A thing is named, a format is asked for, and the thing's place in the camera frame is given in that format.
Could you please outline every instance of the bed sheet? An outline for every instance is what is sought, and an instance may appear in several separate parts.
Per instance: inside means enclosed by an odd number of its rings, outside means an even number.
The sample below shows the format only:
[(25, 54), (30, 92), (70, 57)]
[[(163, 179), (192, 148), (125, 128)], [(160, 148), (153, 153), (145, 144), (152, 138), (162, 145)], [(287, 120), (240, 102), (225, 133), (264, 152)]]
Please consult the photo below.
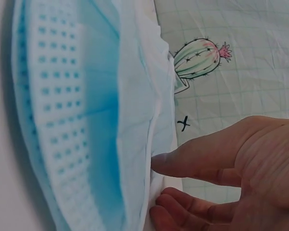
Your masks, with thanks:
[[(155, 0), (177, 73), (178, 144), (244, 117), (289, 118), (289, 0)], [(185, 179), (216, 203), (240, 190)]]

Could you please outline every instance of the sanitary pad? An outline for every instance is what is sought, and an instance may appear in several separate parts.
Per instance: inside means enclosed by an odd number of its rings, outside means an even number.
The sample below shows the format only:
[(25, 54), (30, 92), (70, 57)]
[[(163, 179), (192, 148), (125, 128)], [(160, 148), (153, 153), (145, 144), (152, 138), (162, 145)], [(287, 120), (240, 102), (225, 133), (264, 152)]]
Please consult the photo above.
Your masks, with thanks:
[(18, 115), (60, 231), (143, 229), (151, 155), (173, 140), (174, 68), (140, 9), (138, 0), (16, 1)]

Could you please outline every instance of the grid pattern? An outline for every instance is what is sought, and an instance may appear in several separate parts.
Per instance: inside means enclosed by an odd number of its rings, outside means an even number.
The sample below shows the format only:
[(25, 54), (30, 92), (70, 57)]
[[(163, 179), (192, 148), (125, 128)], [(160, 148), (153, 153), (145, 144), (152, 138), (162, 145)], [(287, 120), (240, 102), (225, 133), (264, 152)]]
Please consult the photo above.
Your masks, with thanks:
[[(289, 1), (155, 0), (162, 37), (172, 53), (194, 38), (230, 45), (232, 60), (189, 82), (175, 96), (176, 120), (191, 125), (178, 144), (250, 115), (289, 118)], [(184, 191), (216, 203), (235, 201), (236, 188), (184, 179)]]

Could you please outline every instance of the blue dotted pattern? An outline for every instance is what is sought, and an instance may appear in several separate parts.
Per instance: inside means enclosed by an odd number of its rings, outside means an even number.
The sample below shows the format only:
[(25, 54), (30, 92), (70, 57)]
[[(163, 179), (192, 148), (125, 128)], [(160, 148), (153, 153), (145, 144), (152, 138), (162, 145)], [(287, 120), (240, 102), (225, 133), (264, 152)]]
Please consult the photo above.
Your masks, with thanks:
[[(40, 184), (50, 208), (56, 207), (57, 228), (114, 230), (125, 222), (115, 146), (118, 32), (109, 29), (91, 1), (22, 4), (22, 26), (13, 38), (23, 49), (21, 57), (13, 50), (17, 106), (21, 123), (29, 117), (33, 127), (29, 134), (22, 123), (33, 167), (39, 159), (36, 174), (44, 174)], [(23, 40), (15, 42), (19, 35)], [(109, 52), (112, 60), (96, 58), (97, 52)], [(27, 108), (21, 104), (24, 92)], [(39, 155), (29, 148), (34, 143)]]
[(25, 2), (18, 0), (15, 3), (13, 20), (12, 69), (19, 122), (33, 170), (46, 197), (57, 230), (70, 231), (58, 207), (44, 167), (44, 160), (40, 150), (37, 128), (34, 123), (31, 107), (26, 61)]

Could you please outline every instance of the finger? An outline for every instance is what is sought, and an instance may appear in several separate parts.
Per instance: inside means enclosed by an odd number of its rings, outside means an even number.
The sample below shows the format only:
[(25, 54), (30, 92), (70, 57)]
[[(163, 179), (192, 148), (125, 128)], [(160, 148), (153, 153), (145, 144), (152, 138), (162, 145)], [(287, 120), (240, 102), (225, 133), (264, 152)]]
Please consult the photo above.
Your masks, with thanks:
[(203, 230), (208, 223), (184, 209), (173, 197), (162, 194), (156, 204), (164, 207), (171, 215), (174, 222), (184, 230)]
[(265, 127), (276, 129), (288, 119), (251, 116), (208, 136), (190, 140), (169, 154), (152, 158), (154, 171), (173, 177), (192, 177), (200, 169), (234, 168), (243, 144)]
[(166, 188), (161, 193), (173, 197), (186, 211), (210, 223), (230, 223), (238, 202), (218, 205), (192, 197), (175, 188)]
[(205, 231), (229, 231), (229, 225), (209, 225)]
[(241, 187), (241, 177), (235, 169), (200, 170), (192, 178), (213, 184)]
[(169, 212), (162, 206), (152, 207), (150, 217), (157, 231), (180, 231)]

